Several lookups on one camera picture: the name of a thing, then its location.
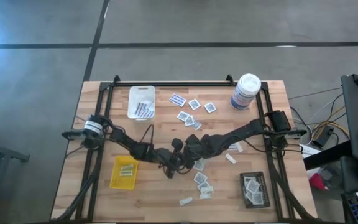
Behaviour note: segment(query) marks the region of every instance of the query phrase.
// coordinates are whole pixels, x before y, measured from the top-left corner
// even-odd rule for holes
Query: blue label
[[[246,106],[243,106],[243,105],[240,105],[240,104],[236,103],[236,102],[234,101],[233,96],[231,96],[231,98],[230,98],[230,103],[231,103],[231,105],[232,105],[235,109],[237,109],[237,110],[244,110],[244,109],[246,108]]]

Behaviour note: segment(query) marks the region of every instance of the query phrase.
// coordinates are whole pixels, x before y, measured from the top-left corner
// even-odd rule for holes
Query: table leg
[[[352,156],[352,146],[350,140],[340,143],[330,149],[321,151],[303,159],[306,170],[314,169],[331,162],[338,161],[342,156]]]

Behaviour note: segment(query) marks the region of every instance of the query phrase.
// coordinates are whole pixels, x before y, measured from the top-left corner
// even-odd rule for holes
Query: wooden tabletop
[[[100,82],[84,82],[76,112],[77,116],[87,119],[90,114],[94,113],[99,84]],[[268,81],[268,86],[273,109],[285,111],[293,126],[283,81]],[[155,148],[164,147],[172,150],[170,143],[173,138],[184,141],[191,134],[195,134],[199,138],[204,134],[225,134],[259,118],[256,100],[251,103],[249,110],[245,111],[237,111],[230,106],[229,100],[233,94],[233,87],[156,87],[155,90],[155,120],[153,122],[155,125]],[[168,99],[172,93],[177,93],[188,100],[196,98],[202,105],[213,102],[217,110],[208,114],[203,107],[193,111],[186,104],[181,108],[169,102]],[[129,87],[114,88],[110,118],[114,124],[124,127],[130,137],[139,141],[150,123],[134,123],[127,118],[128,97]],[[264,95],[262,94],[261,97],[264,111],[267,111]],[[101,111],[104,111],[106,98],[105,96]],[[202,127],[197,131],[191,126],[186,127],[182,121],[177,119],[177,114],[181,110],[192,114],[196,120],[203,124]],[[76,118],[73,127],[82,129],[83,126],[84,122]],[[249,138],[249,141],[257,148],[264,150],[262,136],[254,136]],[[214,193],[212,199],[200,200],[200,192],[193,181],[197,170],[192,170],[185,175],[176,173],[173,179],[168,179],[162,169],[158,168],[158,164],[147,162],[139,162],[134,190],[111,189],[109,183],[115,156],[128,155],[129,152],[118,144],[106,142],[94,222],[275,221],[277,216],[266,155],[255,151],[244,142],[240,144],[244,152],[229,151],[237,164],[231,164],[224,154],[207,160],[203,173],[208,176],[208,182],[214,187]],[[79,145],[79,141],[70,142],[68,152],[78,148]],[[299,150],[297,146],[288,148]],[[82,149],[71,154],[65,160],[52,218],[62,214],[78,193],[85,157],[86,150]],[[292,192],[307,211],[316,217],[316,209],[301,154],[287,151],[284,161]],[[263,209],[246,209],[241,194],[239,174],[256,171],[264,173],[271,206]],[[85,211],[88,209],[88,197],[89,195],[86,197]],[[179,200],[187,197],[193,197],[194,201],[181,207]],[[281,190],[280,198],[284,217],[288,217]]]

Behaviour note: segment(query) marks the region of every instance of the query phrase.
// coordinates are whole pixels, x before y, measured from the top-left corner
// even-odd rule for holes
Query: concrete floor
[[[92,43],[103,0],[0,0],[0,44]],[[355,0],[112,0],[101,43],[358,41]],[[48,220],[90,49],[0,49],[0,145],[13,162],[0,223]],[[90,80],[222,80],[254,73],[284,80],[288,97],[340,86],[358,73],[358,47],[99,49]],[[290,100],[304,119],[340,90]],[[337,108],[343,101],[337,102]],[[323,111],[313,121],[324,120]],[[341,119],[346,126],[346,119]],[[315,194],[319,216],[341,204]]]

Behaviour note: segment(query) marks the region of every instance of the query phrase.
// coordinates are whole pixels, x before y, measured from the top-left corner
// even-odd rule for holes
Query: red object
[[[309,183],[310,185],[315,186],[320,190],[326,190],[323,180],[319,174],[313,174],[309,179]]]

